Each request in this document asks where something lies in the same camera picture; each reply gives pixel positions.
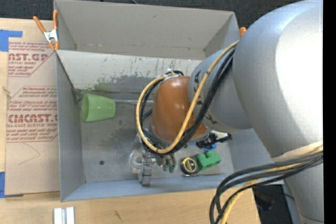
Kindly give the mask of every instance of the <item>metal part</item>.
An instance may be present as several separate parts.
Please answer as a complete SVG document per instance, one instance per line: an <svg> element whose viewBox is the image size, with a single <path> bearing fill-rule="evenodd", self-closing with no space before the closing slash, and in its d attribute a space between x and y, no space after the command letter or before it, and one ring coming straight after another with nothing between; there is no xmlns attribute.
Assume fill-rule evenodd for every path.
<svg viewBox="0 0 336 224"><path fill-rule="evenodd" d="M143 154L142 167L140 173L138 173L139 182L142 186L149 186L152 176L152 167L155 163L155 155L150 152Z"/></svg>
<svg viewBox="0 0 336 224"><path fill-rule="evenodd" d="M188 85L190 102L192 101L194 93L198 87L199 82L202 80L204 73L222 51L223 50L220 50L206 58L193 71ZM212 81L215 78L216 72L225 58L226 56L222 58L215 69L210 73L199 97L199 101L195 106L195 115L198 115L198 112L201 109L210 89ZM205 114L203 120L204 124L212 130L229 133L235 133L240 129L251 128L251 124L243 110L235 89L232 70L228 71L225 79L220 84L217 93L218 94L214 96L211 105Z"/></svg>
<svg viewBox="0 0 336 224"><path fill-rule="evenodd" d="M52 213L53 224L75 224L75 208L54 208Z"/></svg>
<svg viewBox="0 0 336 224"><path fill-rule="evenodd" d="M46 40L48 42L51 42L52 39L54 40L58 40L58 30L57 29L53 29L49 32L44 32L44 36L46 37Z"/></svg>
<svg viewBox="0 0 336 224"><path fill-rule="evenodd" d="M235 88L271 157L323 140L322 47L323 0L263 16L236 47ZM302 223L324 223L323 164L285 182Z"/></svg>

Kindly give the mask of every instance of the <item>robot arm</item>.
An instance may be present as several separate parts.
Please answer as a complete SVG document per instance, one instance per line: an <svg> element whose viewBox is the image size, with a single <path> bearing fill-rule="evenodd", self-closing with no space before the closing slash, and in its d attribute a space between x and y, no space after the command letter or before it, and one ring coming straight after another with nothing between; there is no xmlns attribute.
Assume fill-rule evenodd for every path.
<svg viewBox="0 0 336 224"><path fill-rule="evenodd" d="M218 69L227 61L225 77L203 117L206 129L235 133L253 127L275 161L292 153L305 155L323 140L322 44L323 0L290 4L251 25L236 45L233 56L222 57L213 72L208 70L225 48L202 61L189 79L188 90L184 86L177 91L184 96L182 99L188 96L192 103L200 81L208 76L194 108L194 114L198 115ZM160 88L157 91L160 99L169 98ZM173 110L175 104L168 101L169 104ZM153 133L172 142L175 131L167 134L160 130L167 116L158 111L160 103L156 102L155 107L154 102ZM305 169L285 182L296 200L302 223L324 223L323 164Z"/></svg>

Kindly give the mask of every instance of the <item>cardboard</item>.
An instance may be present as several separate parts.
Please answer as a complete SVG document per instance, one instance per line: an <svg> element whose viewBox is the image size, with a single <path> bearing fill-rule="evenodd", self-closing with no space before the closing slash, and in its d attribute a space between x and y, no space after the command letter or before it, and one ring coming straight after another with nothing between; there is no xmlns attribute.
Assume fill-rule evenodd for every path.
<svg viewBox="0 0 336 224"><path fill-rule="evenodd" d="M114 118L104 121L83 123L80 117L84 92L137 100L169 69L190 75L201 60L239 39L234 13L62 0L55 0L55 7L61 43L56 69L62 201L213 189L234 172L224 143L217 149L224 161L201 176L186 178L178 168L169 174L154 166L150 187L142 187L128 166L137 133L134 105L117 104ZM256 137L253 130L248 135ZM269 161L266 151L256 150L257 157L266 153ZM176 159L202 152L190 146Z"/></svg>
<svg viewBox="0 0 336 224"><path fill-rule="evenodd" d="M33 20L1 19L0 29L23 32L9 39L2 63L7 68L1 68L8 75L8 104L1 113L6 151L0 150L6 152L5 195L59 190L55 54Z"/></svg>
<svg viewBox="0 0 336 224"><path fill-rule="evenodd" d="M62 200L76 200L213 189L237 167L248 166L253 159L250 153L258 161L270 162L255 132L248 130L237 143L220 145L225 161L209 172L211 180L202 176L191 184L181 174L167 176L155 170L152 186L143 188L128 167L110 169L112 162L108 161L119 156L125 162L130 154L133 142L124 147L111 143L112 133L106 137L106 131L115 130L130 139L135 133L134 106L118 104L122 113L116 114L115 119L120 118L115 123L122 123L111 129L101 123L83 125L80 103L74 102L74 94L83 90L109 95L111 89L115 91L113 98L136 100L143 87L167 68L190 74L199 61L239 39L233 12L68 0L55 0L55 8L59 11L58 56L46 49L47 43L34 21L0 20L2 29L23 30L22 38L10 44L14 56L8 70L11 110L6 118L5 194L62 189ZM47 30L52 29L52 22L43 24ZM23 64L15 54L26 58ZM28 126L30 121L41 123L34 122L40 117L30 116L29 109L39 114L48 111L48 116L40 116L46 126ZM25 119L28 122L17 122ZM60 123L58 132L54 130L56 122ZM247 150L244 155L239 150L242 144L255 147L243 147ZM115 155L111 154L114 146L118 148Z"/></svg>

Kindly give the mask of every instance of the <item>green plastic cup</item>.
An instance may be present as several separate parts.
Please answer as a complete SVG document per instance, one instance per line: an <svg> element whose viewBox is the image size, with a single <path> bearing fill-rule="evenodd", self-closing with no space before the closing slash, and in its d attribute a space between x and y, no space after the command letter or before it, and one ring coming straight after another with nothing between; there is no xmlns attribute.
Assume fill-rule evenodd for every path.
<svg viewBox="0 0 336 224"><path fill-rule="evenodd" d="M113 99L85 93L82 99L82 119L84 122L110 119L115 114L116 103Z"/></svg>

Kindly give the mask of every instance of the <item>green terminal block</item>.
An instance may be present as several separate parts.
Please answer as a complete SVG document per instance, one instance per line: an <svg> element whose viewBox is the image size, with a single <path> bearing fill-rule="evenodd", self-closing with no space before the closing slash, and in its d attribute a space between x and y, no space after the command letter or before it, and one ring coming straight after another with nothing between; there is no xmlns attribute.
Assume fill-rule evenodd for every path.
<svg viewBox="0 0 336 224"><path fill-rule="evenodd" d="M196 156L199 170L205 170L221 162L222 158L214 151L207 151L205 154Z"/></svg>

